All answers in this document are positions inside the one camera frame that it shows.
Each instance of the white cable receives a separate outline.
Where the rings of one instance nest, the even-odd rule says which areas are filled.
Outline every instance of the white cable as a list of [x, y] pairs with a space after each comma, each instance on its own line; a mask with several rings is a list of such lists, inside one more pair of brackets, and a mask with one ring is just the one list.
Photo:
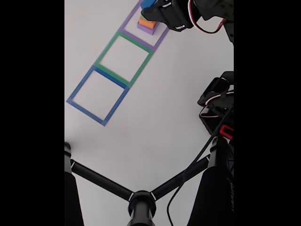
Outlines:
[[214, 115], [214, 116], [202, 116], [202, 115], [201, 115], [201, 117], [202, 117], [202, 118], [218, 118], [219, 115]]
[[209, 99], [206, 101], [205, 105], [208, 105], [208, 103], [209, 103], [211, 100], [213, 100], [213, 99], [215, 99], [215, 98], [217, 98], [217, 97], [220, 97], [220, 96], [221, 96], [221, 94], [209, 98]]
[[196, 22], [194, 22], [194, 19], [192, 17], [192, 10], [191, 10], [191, 0], [188, 0], [188, 14], [189, 14], [189, 18], [190, 21], [192, 22], [192, 24], [200, 31], [202, 31], [201, 29], [199, 29], [198, 25]]

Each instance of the stacked blocks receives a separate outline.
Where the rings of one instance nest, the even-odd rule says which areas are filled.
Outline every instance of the stacked blocks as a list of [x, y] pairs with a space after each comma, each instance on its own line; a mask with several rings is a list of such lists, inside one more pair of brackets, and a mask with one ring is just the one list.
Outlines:
[[[141, 3], [141, 8], [148, 8], [152, 6], [152, 4], [155, 3], [156, 0], [143, 0]], [[147, 32], [148, 34], [153, 35], [158, 27], [159, 23], [156, 21], [148, 21], [144, 16], [141, 15], [139, 18], [139, 22], [137, 24], [137, 27], [144, 31]]]

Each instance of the green tape square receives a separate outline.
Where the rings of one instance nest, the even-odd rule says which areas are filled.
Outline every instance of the green tape square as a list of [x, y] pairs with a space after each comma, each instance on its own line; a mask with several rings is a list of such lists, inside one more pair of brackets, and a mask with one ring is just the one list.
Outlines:
[[[131, 79], [131, 81], [127, 81], [124, 78], [122, 78], [120, 75], [114, 73], [113, 71], [111, 71], [110, 69], [106, 68], [105, 66], [101, 65], [99, 62], [104, 58], [104, 56], [106, 55], [106, 53], [109, 51], [109, 49], [111, 48], [111, 46], [114, 44], [114, 42], [116, 41], [116, 39], [121, 36], [123, 38], [125, 38], [126, 40], [130, 41], [131, 43], [135, 44], [136, 46], [142, 48], [143, 50], [145, 50], [146, 52], [148, 52], [148, 56], [146, 57], [146, 59], [144, 60], [144, 62], [141, 64], [141, 66], [139, 67], [138, 71], [135, 73], [135, 75], [133, 76], [133, 78]], [[128, 86], [129, 88], [132, 87], [132, 85], [135, 83], [135, 81], [137, 80], [137, 78], [139, 77], [139, 75], [141, 74], [142, 70], [145, 68], [145, 66], [147, 65], [147, 63], [149, 62], [149, 60], [151, 59], [152, 55], [154, 54], [154, 52], [152, 50], [150, 50], [149, 48], [145, 47], [144, 45], [142, 45], [141, 43], [137, 42], [136, 40], [132, 39], [131, 37], [121, 33], [120, 31], [116, 32], [115, 35], [113, 36], [113, 38], [111, 39], [111, 41], [108, 43], [108, 45], [104, 48], [104, 50], [102, 51], [102, 53], [100, 54], [100, 56], [97, 58], [97, 60], [94, 62], [94, 66], [96, 66], [97, 68], [103, 70], [104, 72], [108, 73], [110, 76], [112, 76], [113, 78], [117, 79], [118, 81], [122, 82], [123, 84], [125, 84], [126, 86]]]

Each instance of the black metal rod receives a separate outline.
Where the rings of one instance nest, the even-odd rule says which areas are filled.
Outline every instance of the black metal rod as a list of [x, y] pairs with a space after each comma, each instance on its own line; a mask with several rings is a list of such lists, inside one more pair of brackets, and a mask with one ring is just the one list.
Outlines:
[[127, 188], [115, 183], [114, 181], [105, 178], [104, 176], [94, 172], [93, 170], [83, 166], [82, 164], [71, 160], [72, 172], [91, 181], [92, 183], [104, 188], [105, 190], [129, 201], [132, 191]]
[[[206, 157], [202, 158], [198, 162], [196, 162], [194, 165], [192, 165], [185, 173], [185, 180], [188, 181], [191, 178], [193, 178], [195, 175], [199, 174], [203, 170], [207, 169], [208, 166], [208, 159], [210, 159], [210, 155], [207, 155]], [[170, 180], [166, 181], [156, 189], [152, 191], [154, 196], [156, 197], [156, 201], [162, 198], [164, 195], [170, 193], [173, 191], [175, 188], [180, 186], [180, 184], [183, 181], [183, 175], [184, 175], [184, 170], [171, 178]]]

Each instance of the black cable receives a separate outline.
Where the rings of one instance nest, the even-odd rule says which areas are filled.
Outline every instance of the black cable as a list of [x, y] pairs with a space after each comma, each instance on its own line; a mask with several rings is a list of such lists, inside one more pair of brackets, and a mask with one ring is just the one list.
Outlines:
[[215, 137], [215, 135], [217, 134], [217, 132], [220, 130], [220, 128], [222, 127], [222, 125], [224, 124], [224, 122], [226, 121], [227, 117], [230, 115], [230, 113], [232, 112], [232, 110], [234, 109], [234, 106], [232, 105], [229, 110], [226, 112], [225, 116], [222, 118], [222, 120], [220, 121], [220, 123], [217, 125], [217, 127], [215, 128], [214, 132], [212, 133], [211, 137], [208, 139], [207, 143], [205, 144], [205, 146], [202, 148], [202, 150], [200, 151], [200, 153], [196, 156], [196, 158], [192, 161], [192, 163], [186, 168], [186, 170], [183, 173], [183, 180], [182, 183], [180, 184], [180, 186], [178, 187], [178, 189], [176, 190], [176, 192], [173, 194], [173, 196], [171, 197], [168, 205], [167, 205], [167, 216], [169, 219], [169, 222], [171, 224], [171, 226], [174, 226], [171, 218], [170, 218], [170, 214], [169, 214], [169, 206], [172, 202], [172, 200], [174, 199], [174, 197], [177, 195], [177, 193], [179, 192], [179, 190], [181, 189], [181, 187], [184, 185], [185, 183], [185, 173], [186, 171], [193, 165], [195, 164], [198, 159], [201, 157], [201, 155], [205, 152], [205, 150], [207, 149], [207, 147], [209, 146], [209, 144], [211, 143], [211, 141], [213, 140], [213, 138]]

